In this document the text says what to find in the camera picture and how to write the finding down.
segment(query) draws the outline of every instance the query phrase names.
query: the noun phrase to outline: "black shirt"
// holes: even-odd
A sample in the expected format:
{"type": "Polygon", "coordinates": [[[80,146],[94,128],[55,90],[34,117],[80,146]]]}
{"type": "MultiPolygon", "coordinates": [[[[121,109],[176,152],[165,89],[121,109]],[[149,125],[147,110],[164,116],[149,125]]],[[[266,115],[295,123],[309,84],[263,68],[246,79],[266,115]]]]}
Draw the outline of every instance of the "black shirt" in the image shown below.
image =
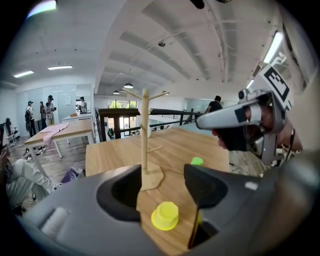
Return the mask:
{"type": "Polygon", "coordinates": [[[220,105],[219,102],[217,101],[211,101],[209,106],[211,107],[209,109],[209,113],[213,112],[213,111],[217,111],[217,110],[222,110],[222,106],[220,105]]]}

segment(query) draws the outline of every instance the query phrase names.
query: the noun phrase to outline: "person in black shirt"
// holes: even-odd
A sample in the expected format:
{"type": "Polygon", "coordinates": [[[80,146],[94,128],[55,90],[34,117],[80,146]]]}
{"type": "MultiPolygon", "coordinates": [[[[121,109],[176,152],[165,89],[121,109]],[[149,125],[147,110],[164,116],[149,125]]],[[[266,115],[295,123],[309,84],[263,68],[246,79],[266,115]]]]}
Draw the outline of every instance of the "person in black shirt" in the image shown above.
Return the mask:
{"type": "Polygon", "coordinates": [[[206,114],[206,113],[211,113],[213,111],[221,110],[222,106],[220,104],[220,101],[221,101],[221,97],[218,95],[215,96],[214,101],[210,102],[209,106],[206,108],[204,113],[206,114]]]}

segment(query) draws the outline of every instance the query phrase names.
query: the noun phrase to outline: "pink cloth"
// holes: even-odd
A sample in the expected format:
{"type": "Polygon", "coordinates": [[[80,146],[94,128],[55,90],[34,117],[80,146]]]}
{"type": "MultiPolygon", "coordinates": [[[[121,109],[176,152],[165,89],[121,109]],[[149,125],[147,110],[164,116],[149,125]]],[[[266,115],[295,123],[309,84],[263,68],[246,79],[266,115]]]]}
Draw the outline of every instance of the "pink cloth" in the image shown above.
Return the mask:
{"type": "Polygon", "coordinates": [[[53,135],[57,134],[58,132],[62,131],[63,129],[67,128],[68,126],[69,126],[69,123],[64,122],[64,123],[59,123],[56,125],[50,125],[47,128],[44,128],[43,130],[41,130],[40,133],[47,133],[43,137],[44,144],[46,146],[49,146],[50,142],[51,142],[51,137],[53,135]]]}

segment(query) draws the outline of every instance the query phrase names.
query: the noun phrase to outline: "white ceiling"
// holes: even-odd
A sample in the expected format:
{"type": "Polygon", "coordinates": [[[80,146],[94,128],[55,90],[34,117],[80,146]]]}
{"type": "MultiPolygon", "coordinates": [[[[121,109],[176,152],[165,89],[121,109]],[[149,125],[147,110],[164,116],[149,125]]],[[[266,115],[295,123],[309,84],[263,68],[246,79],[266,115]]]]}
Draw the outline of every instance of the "white ceiling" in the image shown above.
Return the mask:
{"type": "Polygon", "coordinates": [[[181,83],[196,87],[199,79],[237,93],[268,51],[279,26],[276,6],[271,0],[205,3],[197,10],[188,0],[59,0],[57,10],[26,20],[1,81],[22,87],[81,74],[95,78],[96,94],[112,95],[127,82],[140,93],[181,83]],[[58,63],[73,69],[47,69],[58,63]],[[34,74],[12,76],[26,70],[34,74]]]}

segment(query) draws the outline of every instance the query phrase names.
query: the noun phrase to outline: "air vent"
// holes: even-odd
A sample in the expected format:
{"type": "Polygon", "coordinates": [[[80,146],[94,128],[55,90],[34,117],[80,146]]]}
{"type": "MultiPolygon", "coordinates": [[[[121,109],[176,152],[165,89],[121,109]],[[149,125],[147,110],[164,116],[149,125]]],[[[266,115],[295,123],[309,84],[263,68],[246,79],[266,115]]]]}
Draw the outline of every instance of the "air vent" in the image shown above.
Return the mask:
{"type": "Polygon", "coordinates": [[[252,76],[253,76],[254,78],[256,77],[256,75],[258,74],[258,72],[260,71],[260,69],[261,69],[261,66],[257,65],[256,68],[255,68],[255,70],[254,70],[254,72],[253,72],[253,74],[252,74],[252,76]]]}

